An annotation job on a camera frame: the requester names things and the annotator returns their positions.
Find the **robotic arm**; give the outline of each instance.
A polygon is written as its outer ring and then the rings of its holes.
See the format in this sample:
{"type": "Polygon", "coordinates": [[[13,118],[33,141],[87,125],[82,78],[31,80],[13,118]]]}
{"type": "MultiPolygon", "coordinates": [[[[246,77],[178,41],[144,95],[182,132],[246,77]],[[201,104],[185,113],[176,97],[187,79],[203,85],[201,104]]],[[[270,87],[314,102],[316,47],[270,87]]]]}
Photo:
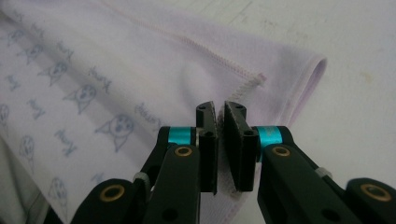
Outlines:
{"type": "MultiPolygon", "coordinates": [[[[223,135],[235,188],[252,191],[266,223],[396,223],[396,190],[368,178],[346,190],[294,143],[288,128],[249,127],[244,106],[225,102],[223,135]]],[[[196,127],[162,127],[131,183],[107,180],[72,223],[199,223],[200,193],[217,192],[218,130],[213,103],[196,108],[196,127]]]]}

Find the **brass screw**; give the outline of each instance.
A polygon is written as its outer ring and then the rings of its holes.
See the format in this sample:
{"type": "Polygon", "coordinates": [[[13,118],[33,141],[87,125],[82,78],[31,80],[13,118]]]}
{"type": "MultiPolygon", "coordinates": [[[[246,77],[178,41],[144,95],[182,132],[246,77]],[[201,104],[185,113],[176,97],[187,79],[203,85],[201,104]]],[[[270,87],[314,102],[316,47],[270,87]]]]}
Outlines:
{"type": "Polygon", "coordinates": [[[99,198],[104,203],[111,203],[118,200],[124,192],[125,188],[122,185],[111,185],[102,190],[99,198]]]}
{"type": "Polygon", "coordinates": [[[175,149],[175,154],[179,157],[188,157],[192,153],[192,149],[189,147],[178,147],[175,149]]]}
{"type": "Polygon", "coordinates": [[[370,198],[376,199],[380,202],[386,203],[392,200],[392,196],[390,196],[387,190],[374,184],[362,184],[361,190],[370,198]]]}
{"type": "Polygon", "coordinates": [[[288,157],[290,155],[290,151],[285,147],[273,147],[273,152],[281,157],[288,157]]]}

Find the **stitching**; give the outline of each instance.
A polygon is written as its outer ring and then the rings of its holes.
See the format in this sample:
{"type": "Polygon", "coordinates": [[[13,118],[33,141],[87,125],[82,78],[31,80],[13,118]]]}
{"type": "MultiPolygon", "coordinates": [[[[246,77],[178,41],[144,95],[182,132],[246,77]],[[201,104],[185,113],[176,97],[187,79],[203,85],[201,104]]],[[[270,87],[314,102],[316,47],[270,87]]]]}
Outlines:
{"type": "Polygon", "coordinates": [[[265,80],[265,76],[262,74],[258,74],[255,77],[252,77],[250,80],[242,84],[236,89],[233,94],[228,98],[229,101],[238,102],[253,88],[260,86],[265,80]]]}
{"type": "Polygon", "coordinates": [[[211,50],[209,47],[198,43],[197,41],[191,39],[190,37],[186,36],[186,35],[180,35],[180,34],[174,34],[171,33],[170,31],[167,31],[165,29],[163,29],[162,27],[160,27],[159,25],[147,22],[147,21],[143,21],[138,19],[135,16],[132,15],[127,15],[126,13],[124,13],[122,10],[111,6],[108,2],[106,2],[106,0],[101,0],[102,4],[105,5],[106,7],[116,11],[119,15],[123,16],[124,18],[130,19],[131,21],[134,21],[136,24],[143,26],[145,28],[148,28],[152,31],[158,32],[160,34],[163,35],[167,35],[169,37],[172,37],[174,39],[178,39],[181,42],[184,42],[186,44],[189,45],[193,45],[194,47],[200,49],[201,51],[205,52],[206,54],[208,54],[211,58],[213,58],[217,63],[233,70],[236,74],[242,75],[243,77],[246,78],[250,78],[253,76],[256,76],[257,74],[254,74],[250,71],[248,71],[246,68],[242,67],[241,65],[237,64],[236,62],[233,62],[231,60],[226,59],[225,57],[217,54],[215,51],[211,50]]]}

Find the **white fabric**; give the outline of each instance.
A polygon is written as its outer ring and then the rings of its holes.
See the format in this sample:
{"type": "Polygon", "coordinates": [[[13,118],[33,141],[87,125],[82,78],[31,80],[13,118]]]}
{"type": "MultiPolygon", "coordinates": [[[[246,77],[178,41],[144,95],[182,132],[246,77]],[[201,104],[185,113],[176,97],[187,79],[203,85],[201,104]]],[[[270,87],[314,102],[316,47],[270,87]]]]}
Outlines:
{"type": "Polygon", "coordinates": [[[0,223],[42,223],[49,205],[1,138],[0,171],[0,223]]]}
{"type": "MultiPolygon", "coordinates": [[[[163,125],[230,99],[250,125],[290,124],[318,83],[321,55],[141,0],[0,1],[0,134],[63,222],[98,183],[133,180],[163,125]]],[[[241,202],[220,154],[202,223],[241,202]]]]}

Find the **blue tape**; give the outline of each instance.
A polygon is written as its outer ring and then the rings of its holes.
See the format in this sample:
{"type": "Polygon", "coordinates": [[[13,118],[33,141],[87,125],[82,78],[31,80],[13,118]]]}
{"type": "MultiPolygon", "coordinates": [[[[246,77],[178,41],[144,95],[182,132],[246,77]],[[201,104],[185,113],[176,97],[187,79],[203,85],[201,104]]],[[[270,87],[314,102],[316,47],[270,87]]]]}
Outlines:
{"type": "Polygon", "coordinates": [[[256,127],[259,132],[260,145],[261,145],[261,156],[260,161],[262,161],[262,153],[264,148],[271,144],[282,143],[282,134],[276,126],[261,126],[256,127]]]}
{"type": "Polygon", "coordinates": [[[177,145],[191,144],[191,127],[171,127],[169,129],[168,143],[177,145]]]}

